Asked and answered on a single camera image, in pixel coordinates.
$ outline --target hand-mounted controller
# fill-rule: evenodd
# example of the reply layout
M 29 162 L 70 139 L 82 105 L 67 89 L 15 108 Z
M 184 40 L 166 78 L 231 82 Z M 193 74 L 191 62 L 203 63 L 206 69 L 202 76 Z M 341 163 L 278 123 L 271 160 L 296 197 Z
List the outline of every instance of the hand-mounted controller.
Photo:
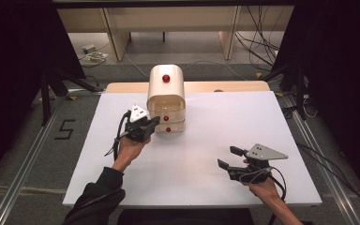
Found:
M 105 157 L 113 152 L 113 159 L 116 160 L 116 158 L 118 157 L 119 140 L 125 136 L 132 141 L 139 143 L 143 143 L 145 140 L 147 140 L 155 132 L 155 127 L 159 124 L 160 120 L 159 116 L 156 116 L 149 120 L 147 118 L 147 115 L 148 111 L 137 105 L 133 105 L 132 110 L 127 111 L 122 116 L 116 138 L 113 142 L 113 146 L 110 151 L 105 155 Z M 125 132 L 120 134 L 122 124 L 125 119 L 127 119 L 127 122 L 125 124 Z
M 231 167 L 228 163 L 217 159 L 218 166 L 229 173 L 231 180 L 239 181 L 243 185 L 264 182 L 270 176 L 272 169 L 268 160 L 288 158 L 287 155 L 258 143 L 249 151 L 235 146 L 231 146 L 230 151 L 237 156 L 244 156 L 248 166 L 246 168 Z

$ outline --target stacked container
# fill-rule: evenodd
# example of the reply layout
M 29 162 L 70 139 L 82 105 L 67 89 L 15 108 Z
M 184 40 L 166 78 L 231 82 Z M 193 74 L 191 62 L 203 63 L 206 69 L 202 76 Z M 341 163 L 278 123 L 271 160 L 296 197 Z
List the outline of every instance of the stacked container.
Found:
M 151 118 L 160 116 L 155 132 L 181 132 L 186 128 L 183 71 L 176 65 L 151 69 L 147 109 Z

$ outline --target black curtain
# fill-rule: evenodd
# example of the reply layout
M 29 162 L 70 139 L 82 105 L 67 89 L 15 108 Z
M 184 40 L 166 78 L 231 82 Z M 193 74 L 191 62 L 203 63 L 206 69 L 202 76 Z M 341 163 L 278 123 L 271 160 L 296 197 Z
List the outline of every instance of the black curtain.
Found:
M 85 78 L 57 11 L 35 2 L 0 1 L 0 159 L 12 147 L 45 67 Z

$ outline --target white table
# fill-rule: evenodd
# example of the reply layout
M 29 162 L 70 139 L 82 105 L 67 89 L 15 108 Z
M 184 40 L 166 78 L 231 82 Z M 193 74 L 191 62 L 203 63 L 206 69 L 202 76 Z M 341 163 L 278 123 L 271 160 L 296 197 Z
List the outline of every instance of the white table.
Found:
M 145 93 L 103 94 L 69 184 L 64 205 L 72 206 L 84 186 L 96 182 L 112 147 L 122 115 L 145 106 Z M 122 208 L 250 207 L 262 202 L 248 187 L 229 179 L 218 158 L 245 166 L 231 145 L 250 149 L 261 143 L 289 156 L 270 161 L 285 176 L 287 204 L 318 205 L 322 200 L 272 92 L 186 93 L 186 131 L 154 134 L 127 168 Z

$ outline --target red dot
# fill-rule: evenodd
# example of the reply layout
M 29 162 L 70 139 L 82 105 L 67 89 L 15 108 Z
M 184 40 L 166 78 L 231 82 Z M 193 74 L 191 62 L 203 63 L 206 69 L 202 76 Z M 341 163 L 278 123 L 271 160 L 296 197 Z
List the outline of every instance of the red dot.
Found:
M 162 81 L 168 83 L 171 80 L 171 77 L 168 74 L 162 76 Z

